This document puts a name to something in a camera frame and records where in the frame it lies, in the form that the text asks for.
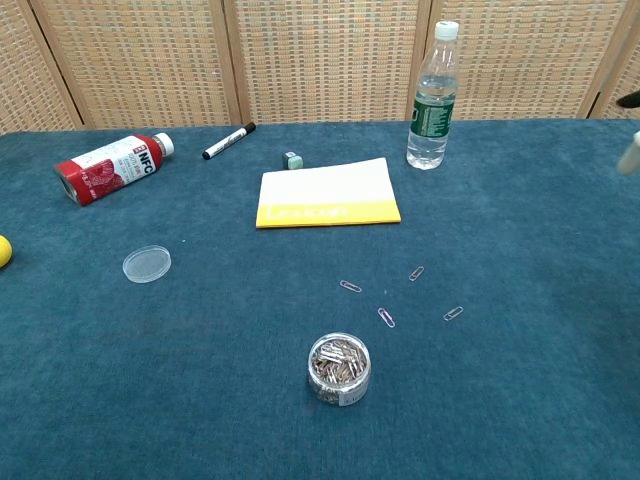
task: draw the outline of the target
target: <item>yellow ball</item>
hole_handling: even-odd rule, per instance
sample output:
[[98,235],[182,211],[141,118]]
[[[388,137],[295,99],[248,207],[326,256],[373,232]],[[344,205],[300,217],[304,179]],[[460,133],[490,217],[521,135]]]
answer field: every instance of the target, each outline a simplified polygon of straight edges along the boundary
[[0,268],[4,267],[11,260],[11,244],[9,240],[0,235]]

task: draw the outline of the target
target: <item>red bottle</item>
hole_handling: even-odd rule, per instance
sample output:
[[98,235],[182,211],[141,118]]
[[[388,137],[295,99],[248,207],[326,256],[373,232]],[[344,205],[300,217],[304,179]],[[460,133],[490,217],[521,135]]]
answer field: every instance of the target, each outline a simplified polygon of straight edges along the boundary
[[69,197],[87,205],[155,172],[173,153],[166,133],[132,135],[55,166]]

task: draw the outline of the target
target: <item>white bottle cap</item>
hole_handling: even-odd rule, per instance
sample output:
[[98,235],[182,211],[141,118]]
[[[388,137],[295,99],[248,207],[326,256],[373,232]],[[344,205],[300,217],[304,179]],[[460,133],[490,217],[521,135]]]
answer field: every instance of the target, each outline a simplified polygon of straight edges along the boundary
[[633,136],[633,143],[618,162],[618,172],[629,175],[640,168],[640,131]]
[[455,40],[458,38],[458,23],[443,20],[436,23],[436,40]]
[[166,133],[156,133],[153,136],[164,147],[164,157],[168,157],[173,153],[173,142]]

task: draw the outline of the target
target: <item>clear jar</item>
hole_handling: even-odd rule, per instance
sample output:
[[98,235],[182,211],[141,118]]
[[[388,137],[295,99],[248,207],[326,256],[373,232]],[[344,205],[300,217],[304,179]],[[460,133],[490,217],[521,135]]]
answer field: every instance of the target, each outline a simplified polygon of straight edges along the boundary
[[[325,344],[331,344],[333,341],[341,341],[352,347],[358,355],[362,365],[362,371],[358,372],[356,378],[347,383],[333,383],[321,378],[316,369],[314,362],[317,361],[320,354],[320,348]],[[360,400],[367,392],[369,379],[371,378],[371,358],[369,351],[362,340],[347,333],[329,333],[320,337],[311,347],[309,352],[309,360],[307,362],[307,370],[309,376],[309,385],[316,396],[327,403],[346,407],[353,405]]]

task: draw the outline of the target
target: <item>woven panel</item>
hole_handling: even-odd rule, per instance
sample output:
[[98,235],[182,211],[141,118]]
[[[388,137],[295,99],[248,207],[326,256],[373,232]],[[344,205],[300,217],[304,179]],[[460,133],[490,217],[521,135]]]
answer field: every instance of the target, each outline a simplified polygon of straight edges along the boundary
[[18,2],[0,5],[0,134],[70,130],[73,120]]
[[405,118],[417,0],[235,4],[253,120]]
[[461,119],[575,117],[625,3],[445,0],[460,22]]
[[208,0],[44,0],[96,127],[229,123]]
[[624,109],[616,105],[616,100],[640,90],[640,36],[631,57],[625,61],[624,69],[617,79],[613,94],[607,102],[603,117],[640,119],[640,108]]

